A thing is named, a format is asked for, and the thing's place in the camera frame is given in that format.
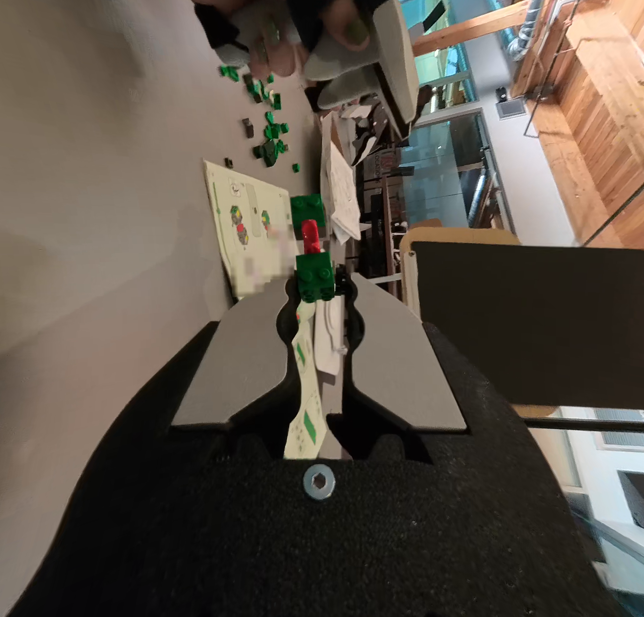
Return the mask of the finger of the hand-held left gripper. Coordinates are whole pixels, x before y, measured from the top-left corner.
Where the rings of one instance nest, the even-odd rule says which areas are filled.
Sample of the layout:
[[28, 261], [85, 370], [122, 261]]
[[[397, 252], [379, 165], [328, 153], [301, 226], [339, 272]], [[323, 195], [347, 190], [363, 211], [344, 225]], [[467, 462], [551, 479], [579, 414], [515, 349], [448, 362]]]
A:
[[317, 48], [310, 53], [303, 68], [303, 75], [308, 81], [332, 81], [343, 74], [372, 65], [378, 59], [377, 49], [349, 51]]
[[318, 96], [318, 108], [334, 109], [353, 100], [378, 94], [380, 83], [373, 65], [346, 72], [324, 85]]

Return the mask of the red and white sign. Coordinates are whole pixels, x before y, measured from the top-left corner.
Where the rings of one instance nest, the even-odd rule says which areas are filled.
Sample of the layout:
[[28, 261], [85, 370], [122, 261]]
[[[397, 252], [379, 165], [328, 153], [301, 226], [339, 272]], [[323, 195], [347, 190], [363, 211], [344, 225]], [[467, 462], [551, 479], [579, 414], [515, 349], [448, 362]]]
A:
[[375, 180], [389, 176], [391, 170], [398, 167], [400, 159], [401, 149], [398, 147], [382, 149], [370, 154], [363, 162], [364, 178]]

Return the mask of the white paper bag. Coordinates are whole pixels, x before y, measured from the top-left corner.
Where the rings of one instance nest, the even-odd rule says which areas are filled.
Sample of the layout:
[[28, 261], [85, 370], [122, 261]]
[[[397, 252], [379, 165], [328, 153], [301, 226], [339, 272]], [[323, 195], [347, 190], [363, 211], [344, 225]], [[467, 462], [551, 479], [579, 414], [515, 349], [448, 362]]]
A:
[[360, 210], [354, 172], [339, 137], [339, 117], [330, 111], [321, 119], [320, 194], [326, 230], [340, 245], [361, 239]]

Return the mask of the pale green instruction booklet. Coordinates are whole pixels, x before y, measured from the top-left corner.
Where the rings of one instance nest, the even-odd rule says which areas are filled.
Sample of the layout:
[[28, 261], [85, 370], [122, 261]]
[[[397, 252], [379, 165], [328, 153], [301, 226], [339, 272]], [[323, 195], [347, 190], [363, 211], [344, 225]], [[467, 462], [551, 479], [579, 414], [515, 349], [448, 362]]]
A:
[[[288, 191], [211, 162], [204, 162], [204, 167], [232, 297], [243, 299], [261, 292], [278, 277], [291, 276], [299, 251]], [[287, 459], [317, 457], [327, 433], [313, 351], [315, 312], [315, 304], [306, 302], [296, 310], [299, 330], [292, 347], [302, 401], [288, 429], [284, 452]]]

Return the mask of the green and red brick assembly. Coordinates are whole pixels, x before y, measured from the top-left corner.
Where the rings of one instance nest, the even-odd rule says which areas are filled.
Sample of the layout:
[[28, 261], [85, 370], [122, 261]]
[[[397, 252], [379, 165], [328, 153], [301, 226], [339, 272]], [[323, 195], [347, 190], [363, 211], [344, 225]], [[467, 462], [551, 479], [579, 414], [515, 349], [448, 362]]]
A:
[[303, 253], [296, 256], [296, 277], [300, 297], [306, 303], [331, 301], [335, 297], [334, 264], [323, 250], [326, 215], [320, 194], [290, 199], [292, 225]]

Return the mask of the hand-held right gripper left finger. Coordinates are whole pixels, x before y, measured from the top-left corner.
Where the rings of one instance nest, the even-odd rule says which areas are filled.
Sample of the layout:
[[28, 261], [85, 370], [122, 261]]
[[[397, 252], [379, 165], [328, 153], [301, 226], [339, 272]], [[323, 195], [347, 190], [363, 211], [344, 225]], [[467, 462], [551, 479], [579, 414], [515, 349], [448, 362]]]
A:
[[300, 303], [295, 279], [276, 279], [222, 317], [172, 420], [180, 430], [256, 435], [284, 457], [302, 386], [292, 341]]

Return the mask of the dark brown table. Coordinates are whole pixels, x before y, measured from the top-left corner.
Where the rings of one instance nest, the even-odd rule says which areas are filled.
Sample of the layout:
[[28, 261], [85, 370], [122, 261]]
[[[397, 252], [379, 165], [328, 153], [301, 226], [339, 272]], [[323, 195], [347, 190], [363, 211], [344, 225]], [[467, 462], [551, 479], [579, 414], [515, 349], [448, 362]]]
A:
[[350, 258], [360, 275], [397, 299], [402, 299], [403, 290], [400, 243], [408, 231], [404, 178], [402, 168], [379, 179], [359, 177], [361, 237]]

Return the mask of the pile of small green bricks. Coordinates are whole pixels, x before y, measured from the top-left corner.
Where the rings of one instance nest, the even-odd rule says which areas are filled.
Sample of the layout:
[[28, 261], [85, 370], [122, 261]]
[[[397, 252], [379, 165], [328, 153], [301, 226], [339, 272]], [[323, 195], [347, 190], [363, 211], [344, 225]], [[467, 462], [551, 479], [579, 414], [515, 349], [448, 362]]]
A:
[[245, 135], [242, 119], [251, 119], [255, 136], [252, 140], [246, 138], [253, 143], [251, 153], [256, 160], [262, 161], [265, 167], [274, 167], [279, 157], [289, 152], [289, 143], [285, 136], [290, 133], [289, 123], [279, 119], [282, 116], [283, 104], [281, 94], [273, 87], [274, 75], [270, 74], [262, 81], [232, 65], [220, 65], [218, 71], [222, 78], [241, 84], [251, 104], [264, 108], [258, 124], [250, 116], [243, 116], [240, 126]]

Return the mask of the black metal bar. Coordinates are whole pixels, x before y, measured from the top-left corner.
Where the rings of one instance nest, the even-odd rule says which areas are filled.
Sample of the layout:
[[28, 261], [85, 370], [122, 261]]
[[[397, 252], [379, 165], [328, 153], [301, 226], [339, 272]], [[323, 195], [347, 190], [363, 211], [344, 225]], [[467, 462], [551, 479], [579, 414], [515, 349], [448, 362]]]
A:
[[643, 422], [600, 419], [521, 418], [528, 428], [643, 433]]

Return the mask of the black and white gripper device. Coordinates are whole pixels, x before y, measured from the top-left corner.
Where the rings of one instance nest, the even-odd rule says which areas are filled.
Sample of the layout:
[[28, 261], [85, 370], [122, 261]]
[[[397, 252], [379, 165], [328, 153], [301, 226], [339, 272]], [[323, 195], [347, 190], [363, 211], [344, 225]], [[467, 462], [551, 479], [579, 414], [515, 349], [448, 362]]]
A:
[[356, 135], [352, 142], [355, 155], [350, 163], [351, 167], [356, 167], [373, 152], [387, 130], [388, 126], [382, 122], [369, 124], [366, 119], [356, 122]]

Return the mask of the wooden beam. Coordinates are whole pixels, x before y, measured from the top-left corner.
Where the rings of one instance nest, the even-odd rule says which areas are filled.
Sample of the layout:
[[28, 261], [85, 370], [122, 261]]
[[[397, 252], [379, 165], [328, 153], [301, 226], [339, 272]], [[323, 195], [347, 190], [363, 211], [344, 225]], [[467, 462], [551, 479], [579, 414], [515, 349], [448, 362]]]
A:
[[506, 28], [522, 25], [528, 6], [529, 0], [524, 0], [423, 35], [412, 46], [414, 57], [427, 55]]

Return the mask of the black display panel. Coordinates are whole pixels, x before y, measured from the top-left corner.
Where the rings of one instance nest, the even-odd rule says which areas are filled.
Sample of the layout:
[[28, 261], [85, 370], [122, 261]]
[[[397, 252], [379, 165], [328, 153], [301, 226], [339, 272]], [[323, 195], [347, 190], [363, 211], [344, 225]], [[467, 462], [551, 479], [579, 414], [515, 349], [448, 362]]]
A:
[[643, 409], [643, 251], [413, 242], [421, 319], [517, 405]]

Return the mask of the grey desk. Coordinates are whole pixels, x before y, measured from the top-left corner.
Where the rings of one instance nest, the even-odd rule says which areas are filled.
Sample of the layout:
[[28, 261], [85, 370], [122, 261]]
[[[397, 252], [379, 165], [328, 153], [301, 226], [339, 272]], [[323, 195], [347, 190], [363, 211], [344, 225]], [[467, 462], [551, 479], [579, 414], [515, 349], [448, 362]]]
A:
[[231, 300], [204, 160], [304, 194], [321, 135], [276, 79], [291, 160], [242, 125], [189, 0], [1, 0], [1, 615], [43, 561], [88, 460]]

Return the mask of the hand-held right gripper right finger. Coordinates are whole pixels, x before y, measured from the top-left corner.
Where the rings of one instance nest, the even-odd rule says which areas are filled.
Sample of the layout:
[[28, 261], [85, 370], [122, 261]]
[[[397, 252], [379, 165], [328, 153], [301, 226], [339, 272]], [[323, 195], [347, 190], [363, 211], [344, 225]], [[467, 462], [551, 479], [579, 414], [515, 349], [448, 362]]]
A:
[[430, 461], [423, 439], [467, 435], [468, 425], [422, 321], [358, 273], [342, 282], [348, 352], [341, 412], [329, 428], [353, 460], [394, 436], [408, 460]]

